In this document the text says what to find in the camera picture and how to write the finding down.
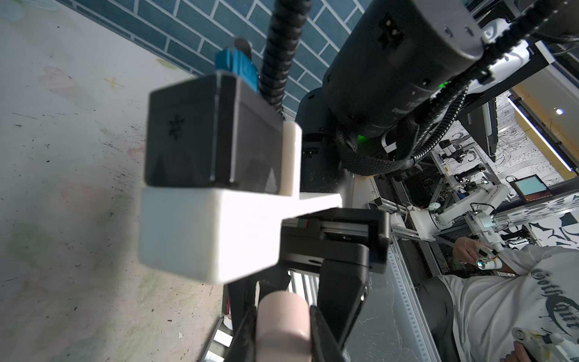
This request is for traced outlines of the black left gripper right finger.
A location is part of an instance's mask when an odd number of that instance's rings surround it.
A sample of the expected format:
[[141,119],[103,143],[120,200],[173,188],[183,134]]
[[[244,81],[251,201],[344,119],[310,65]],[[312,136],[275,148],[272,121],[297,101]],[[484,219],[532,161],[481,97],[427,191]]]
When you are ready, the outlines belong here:
[[317,306],[310,307],[313,362],[345,362],[332,331]]

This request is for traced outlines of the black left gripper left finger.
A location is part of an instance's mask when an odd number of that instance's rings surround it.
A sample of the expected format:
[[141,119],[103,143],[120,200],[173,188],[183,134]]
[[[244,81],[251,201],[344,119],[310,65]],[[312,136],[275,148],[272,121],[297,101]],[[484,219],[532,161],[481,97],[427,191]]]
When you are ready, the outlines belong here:
[[249,308],[241,325],[235,330],[225,362],[254,362],[256,360],[256,319],[256,307]]

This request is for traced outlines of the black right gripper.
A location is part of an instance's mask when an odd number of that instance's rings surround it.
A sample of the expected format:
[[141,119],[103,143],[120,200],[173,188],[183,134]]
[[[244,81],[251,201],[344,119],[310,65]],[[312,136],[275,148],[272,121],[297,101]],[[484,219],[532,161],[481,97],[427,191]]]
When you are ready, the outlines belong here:
[[319,278],[316,306],[343,348],[369,293],[369,275],[386,271],[390,215],[380,210],[333,208],[298,218],[280,231],[279,260],[228,284],[232,326],[238,330],[250,306],[284,291],[290,271]]

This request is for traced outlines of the pink stapler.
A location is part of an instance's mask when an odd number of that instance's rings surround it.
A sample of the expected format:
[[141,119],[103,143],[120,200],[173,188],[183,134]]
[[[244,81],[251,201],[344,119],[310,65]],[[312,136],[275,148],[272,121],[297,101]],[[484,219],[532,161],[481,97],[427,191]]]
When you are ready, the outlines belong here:
[[298,294],[277,291],[259,303],[256,318],[256,361],[312,361],[309,304]]

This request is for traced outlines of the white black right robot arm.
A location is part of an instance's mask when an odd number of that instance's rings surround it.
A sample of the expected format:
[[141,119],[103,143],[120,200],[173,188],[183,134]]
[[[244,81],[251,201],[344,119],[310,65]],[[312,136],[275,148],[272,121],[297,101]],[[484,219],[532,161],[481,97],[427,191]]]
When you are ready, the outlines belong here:
[[[297,114],[305,129],[300,188],[351,199],[354,177],[409,170],[456,119],[472,81],[493,80],[491,67],[566,7],[532,3],[494,42],[458,1],[373,1]],[[233,283],[235,336],[248,338],[257,311],[241,288],[286,283],[287,269],[321,277],[312,308],[313,350],[341,351],[363,306],[371,272],[386,268],[389,227],[381,211],[308,212],[308,220],[363,223],[365,237],[327,237],[318,229],[281,232],[278,265]]]

